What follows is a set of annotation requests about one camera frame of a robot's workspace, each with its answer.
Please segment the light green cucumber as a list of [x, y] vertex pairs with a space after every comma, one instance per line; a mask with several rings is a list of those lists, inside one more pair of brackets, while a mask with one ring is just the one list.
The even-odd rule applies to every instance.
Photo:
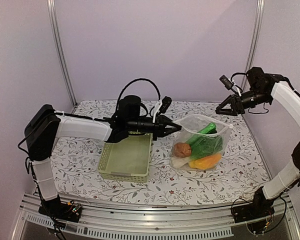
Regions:
[[207, 126], [205, 126], [203, 129], [197, 132], [197, 134], [194, 134], [191, 138], [189, 138], [186, 143], [189, 145], [193, 145], [197, 141], [201, 140], [204, 135], [210, 135], [210, 134], [216, 134], [217, 133], [217, 127], [216, 124], [213, 122], [210, 122]]

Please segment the brown potato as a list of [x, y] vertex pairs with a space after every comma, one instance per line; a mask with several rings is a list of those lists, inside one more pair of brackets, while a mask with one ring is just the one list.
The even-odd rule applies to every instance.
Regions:
[[192, 154], [192, 149], [188, 143], [178, 142], [173, 146], [172, 153], [175, 157], [186, 158]]

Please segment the clear zip top bag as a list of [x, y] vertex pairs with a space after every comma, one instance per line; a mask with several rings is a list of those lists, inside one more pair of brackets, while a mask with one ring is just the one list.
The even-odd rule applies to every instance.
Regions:
[[234, 126], [200, 114], [191, 114], [174, 123], [181, 126], [181, 130], [172, 134], [170, 165], [187, 171], [216, 168]]

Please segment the white green bok choy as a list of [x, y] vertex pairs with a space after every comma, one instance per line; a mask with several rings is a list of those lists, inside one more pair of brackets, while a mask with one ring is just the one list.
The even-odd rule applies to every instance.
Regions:
[[172, 165], [172, 167], [176, 169], [182, 169], [187, 167], [193, 170], [201, 170], [201, 169], [189, 167], [189, 162], [210, 155], [214, 155], [217, 153], [223, 155], [223, 151], [224, 151], [223, 139], [220, 136], [216, 136], [216, 137], [204, 136], [201, 140], [198, 140], [197, 142], [195, 142], [190, 146], [192, 149], [191, 155], [184, 158], [174, 156], [173, 148], [172, 148], [171, 159], [170, 159], [170, 164]]

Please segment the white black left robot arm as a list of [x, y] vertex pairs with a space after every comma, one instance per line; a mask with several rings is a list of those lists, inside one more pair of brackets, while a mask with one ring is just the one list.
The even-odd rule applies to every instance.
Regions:
[[43, 105], [26, 126], [21, 143], [26, 144], [24, 152], [45, 209], [53, 217], [60, 217], [65, 211], [59, 202], [51, 167], [52, 151], [59, 138], [86, 138], [106, 143], [119, 143], [131, 133], [152, 134], [153, 140], [163, 138], [182, 129], [164, 115], [171, 102], [167, 96], [158, 100], [149, 117], [140, 114], [145, 107], [141, 98], [127, 95], [117, 101], [114, 114], [103, 119], [68, 114], [55, 110], [50, 104]]

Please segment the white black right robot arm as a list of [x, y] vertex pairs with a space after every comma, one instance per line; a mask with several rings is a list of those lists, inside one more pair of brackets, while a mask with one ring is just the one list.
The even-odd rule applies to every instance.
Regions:
[[[265, 73], [260, 67], [252, 67], [243, 73], [249, 83], [249, 91], [235, 91], [220, 103], [215, 112], [218, 115], [238, 116], [260, 104], [277, 101], [289, 113], [300, 128], [300, 94], [290, 80], [280, 74]], [[248, 213], [259, 218], [268, 210], [268, 203], [278, 198], [294, 185], [300, 185], [300, 141], [293, 149], [288, 164], [272, 180], [254, 193], [254, 203]]]

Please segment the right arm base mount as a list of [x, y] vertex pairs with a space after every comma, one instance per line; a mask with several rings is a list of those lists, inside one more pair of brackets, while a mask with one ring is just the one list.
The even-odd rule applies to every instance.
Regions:
[[235, 223], [259, 219], [275, 213], [273, 208], [274, 200], [266, 199], [262, 187], [254, 193], [252, 202], [234, 206], [236, 201], [232, 203], [230, 208]]

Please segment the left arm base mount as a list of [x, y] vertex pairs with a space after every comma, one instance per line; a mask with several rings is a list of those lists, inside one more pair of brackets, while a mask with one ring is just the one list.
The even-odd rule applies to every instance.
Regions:
[[52, 200], [41, 200], [38, 213], [57, 220], [78, 223], [82, 214], [82, 205], [75, 203], [73, 200], [64, 203], [60, 196]]

